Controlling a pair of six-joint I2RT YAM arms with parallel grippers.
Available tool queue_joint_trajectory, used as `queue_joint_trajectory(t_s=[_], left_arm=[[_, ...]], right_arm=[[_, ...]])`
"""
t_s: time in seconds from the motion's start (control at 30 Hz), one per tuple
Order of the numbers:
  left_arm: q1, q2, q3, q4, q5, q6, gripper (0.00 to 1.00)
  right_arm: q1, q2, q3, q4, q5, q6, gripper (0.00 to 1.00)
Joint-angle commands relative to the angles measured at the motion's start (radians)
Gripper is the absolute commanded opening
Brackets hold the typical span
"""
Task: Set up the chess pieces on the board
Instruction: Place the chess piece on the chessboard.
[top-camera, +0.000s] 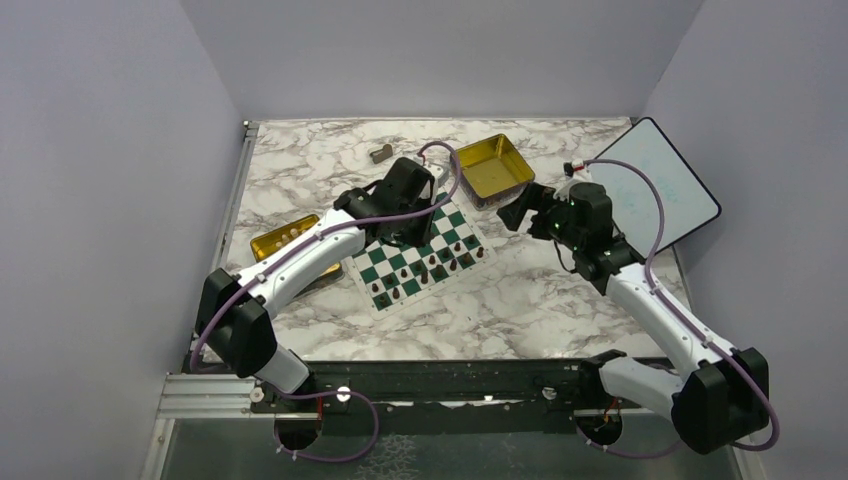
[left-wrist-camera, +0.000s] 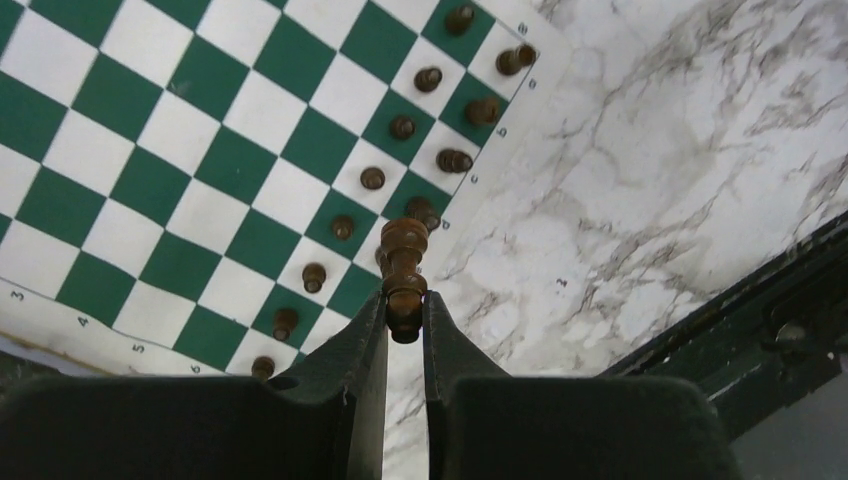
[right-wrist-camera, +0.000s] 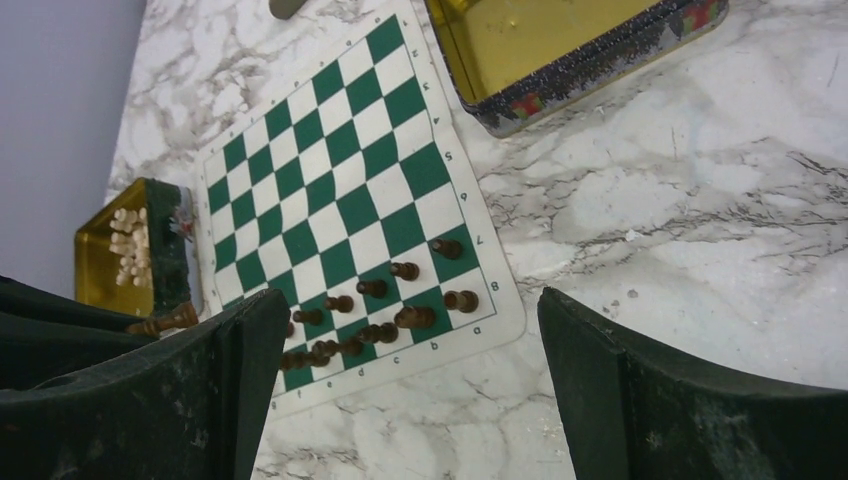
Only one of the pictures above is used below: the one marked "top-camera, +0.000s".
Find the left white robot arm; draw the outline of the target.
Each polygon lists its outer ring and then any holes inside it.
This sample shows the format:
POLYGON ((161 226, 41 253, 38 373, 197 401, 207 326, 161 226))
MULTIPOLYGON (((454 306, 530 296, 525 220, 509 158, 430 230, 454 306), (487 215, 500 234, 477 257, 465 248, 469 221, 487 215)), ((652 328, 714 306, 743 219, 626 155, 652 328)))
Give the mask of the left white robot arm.
POLYGON ((309 406, 312 372, 278 343, 273 319, 330 266, 378 239, 424 245, 437 190, 428 168, 402 157, 383 179, 343 192, 313 227, 272 256, 235 274, 214 270, 203 284, 191 367, 198 368, 202 348, 209 347, 238 377, 275 387, 288 409, 309 406))

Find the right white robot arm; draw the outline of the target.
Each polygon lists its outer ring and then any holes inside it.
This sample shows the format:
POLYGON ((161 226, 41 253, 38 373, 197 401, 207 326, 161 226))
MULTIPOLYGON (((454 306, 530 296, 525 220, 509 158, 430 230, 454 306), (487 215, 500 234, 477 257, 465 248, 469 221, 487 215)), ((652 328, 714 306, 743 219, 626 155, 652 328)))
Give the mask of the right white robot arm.
POLYGON ((768 363, 754 348, 718 338, 653 275, 646 259, 616 232, 603 186, 578 183, 560 199, 529 184, 497 211, 510 231, 531 218, 528 234, 572 253, 574 272, 625 310, 672 363, 672 372, 610 350, 581 362, 579 398, 600 407, 630 400, 668 419, 691 450, 707 454, 773 424, 768 363))

